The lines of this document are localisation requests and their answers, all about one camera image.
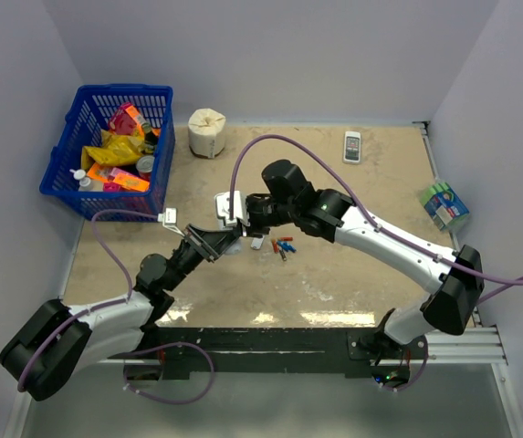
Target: blue basket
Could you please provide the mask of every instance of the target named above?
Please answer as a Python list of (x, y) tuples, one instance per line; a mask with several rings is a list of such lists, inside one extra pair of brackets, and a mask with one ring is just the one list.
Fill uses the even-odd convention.
[[(172, 95), (170, 87), (142, 84), (80, 87), (65, 118), (67, 125), (58, 146), (50, 155), (40, 192), (56, 196), (87, 219), (108, 208), (161, 213), (175, 144)], [(80, 167), (83, 146), (100, 146), (100, 130), (107, 129), (110, 117), (125, 102), (133, 103), (154, 128), (162, 128), (154, 153), (150, 189), (144, 193), (79, 192), (78, 182), (72, 177), (70, 169)], [(105, 214), (100, 220), (150, 222), (149, 219), (126, 214)]]

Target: tin can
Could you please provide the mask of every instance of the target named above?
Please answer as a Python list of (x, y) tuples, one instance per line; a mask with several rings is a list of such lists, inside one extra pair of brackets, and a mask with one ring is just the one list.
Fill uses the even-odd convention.
[(140, 177), (146, 181), (149, 181), (152, 177), (154, 161), (155, 159), (153, 158), (153, 155), (146, 155), (137, 160), (137, 163), (135, 164), (135, 168), (137, 169)]

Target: beige table surface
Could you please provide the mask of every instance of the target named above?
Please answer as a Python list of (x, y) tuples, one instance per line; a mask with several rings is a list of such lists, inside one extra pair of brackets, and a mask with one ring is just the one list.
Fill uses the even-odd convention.
[[(362, 134), (362, 163), (342, 162), (346, 130)], [(214, 160), (195, 158), (185, 127), (176, 146), (166, 205), (188, 223), (216, 229), (215, 194), (229, 188), (236, 156), (256, 136), (278, 133), (300, 141), (325, 160), (355, 190), (369, 210), (386, 221), (440, 245), (451, 245), (417, 201), (434, 181), (419, 129), (413, 127), (229, 127), (225, 150)], [(315, 188), (343, 189), (303, 152), (280, 141), (262, 141), (246, 156), (237, 179), (245, 193), (266, 193), (263, 168), (287, 158)], [(148, 254), (169, 256), (179, 237), (160, 224), (101, 223), (99, 230), (134, 278)], [(244, 240), (239, 255), (203, 262), (172, 295), (176, 302), (160, 323), (188, 327), (364, 327), (393, 307), (424, 292), (412, 280), (357, 250), (302, 234), (293, 225), (273, 230), (290, 235), (298, 252), (283, 262), (266, 239), (259, 251)], [(97, 244), (85, 223), (65, 292), (67, 304), (85, 304), (125, 293), (121, 271)]]

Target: toilet paper roll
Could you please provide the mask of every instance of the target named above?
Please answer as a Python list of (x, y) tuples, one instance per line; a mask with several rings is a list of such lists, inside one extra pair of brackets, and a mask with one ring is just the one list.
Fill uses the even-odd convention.
[(214, 109), (197, 109), (188, 120), (190, 149), (197, 157), (214, 158), (225, 148), (226, 117)]

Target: yellow bag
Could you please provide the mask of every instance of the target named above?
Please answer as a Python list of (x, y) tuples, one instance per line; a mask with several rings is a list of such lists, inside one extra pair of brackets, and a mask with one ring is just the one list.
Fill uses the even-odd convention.
[(102, 146), (83, 146), (80, 168), (87, 171), (97, 162), (101, 166), (119, 167), (135, 164), (142, 157), (144, 141), (131, 135), (112, 134), (101, 130)]

